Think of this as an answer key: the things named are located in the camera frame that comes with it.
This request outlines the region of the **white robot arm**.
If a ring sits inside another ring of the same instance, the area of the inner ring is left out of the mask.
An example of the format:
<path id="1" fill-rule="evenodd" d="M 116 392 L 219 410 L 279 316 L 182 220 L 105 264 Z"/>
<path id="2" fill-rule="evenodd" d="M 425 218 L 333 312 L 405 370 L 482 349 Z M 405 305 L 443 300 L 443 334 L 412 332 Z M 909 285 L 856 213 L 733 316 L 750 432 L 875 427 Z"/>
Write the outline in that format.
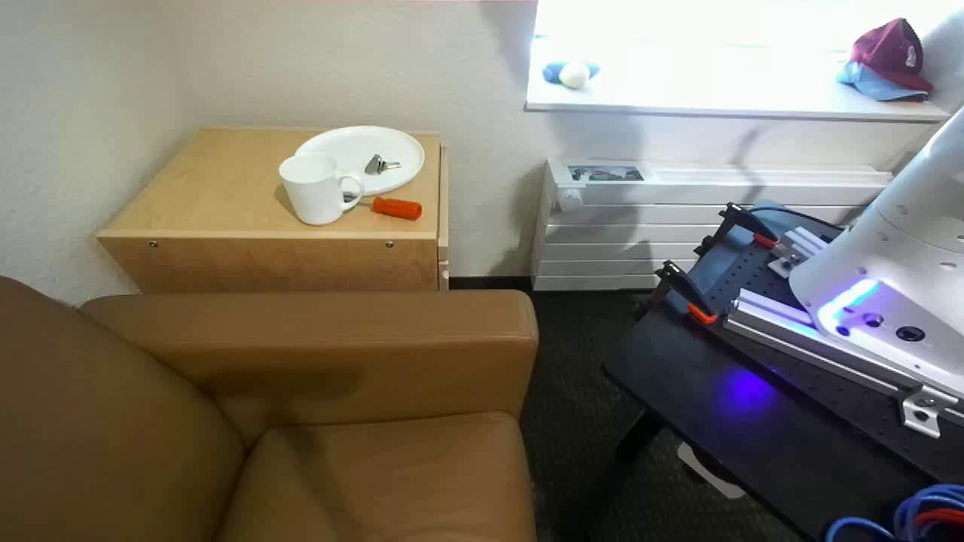
<path id="1" fill-rule="evenodd" d="M 835 345 L 964 392 L 964 112 L 955 112 L 789 290 Z"/>

